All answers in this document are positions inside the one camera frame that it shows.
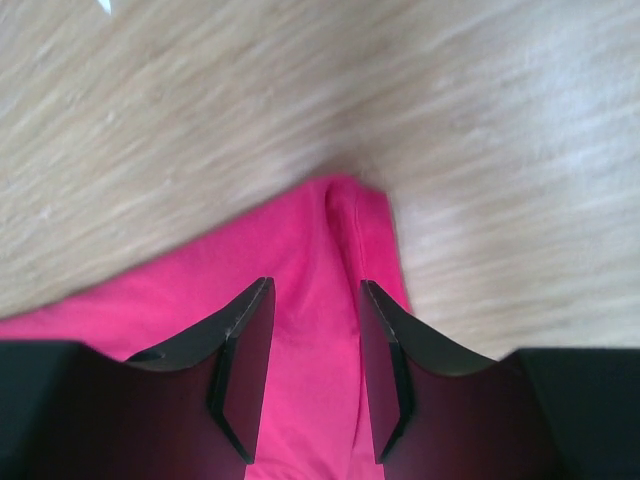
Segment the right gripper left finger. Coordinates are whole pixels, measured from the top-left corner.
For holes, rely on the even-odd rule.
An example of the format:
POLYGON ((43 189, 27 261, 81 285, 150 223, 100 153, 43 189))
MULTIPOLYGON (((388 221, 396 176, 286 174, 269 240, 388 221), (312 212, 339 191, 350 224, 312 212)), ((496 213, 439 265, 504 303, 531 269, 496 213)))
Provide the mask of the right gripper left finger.
POLYGON ((124 361, 75 341, 1 345, 5 479, 241 479, 256 457, 271 278, 124 361))

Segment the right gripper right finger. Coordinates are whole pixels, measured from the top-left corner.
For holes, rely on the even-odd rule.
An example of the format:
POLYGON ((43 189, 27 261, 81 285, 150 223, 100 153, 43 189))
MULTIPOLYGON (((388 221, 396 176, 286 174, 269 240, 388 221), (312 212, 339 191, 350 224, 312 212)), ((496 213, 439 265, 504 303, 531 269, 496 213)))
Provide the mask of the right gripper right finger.
POLYGON ((635 479, 639 353, 475 353, 360 287, 374 457, 388 479, 635 479))

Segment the pink red t-shirt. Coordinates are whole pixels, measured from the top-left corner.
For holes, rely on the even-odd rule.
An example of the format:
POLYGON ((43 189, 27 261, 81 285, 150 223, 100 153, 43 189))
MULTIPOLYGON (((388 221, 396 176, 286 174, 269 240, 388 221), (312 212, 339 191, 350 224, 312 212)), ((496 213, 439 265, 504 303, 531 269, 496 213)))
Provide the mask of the pink red t-shirt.
POLYGON ((408 302, 388 196, 328 176, 59 303, 5 339, 73 339, 123 360, 275 282, 273 340, 251 479, 380 479, 360 354, 358 291, 408 302))

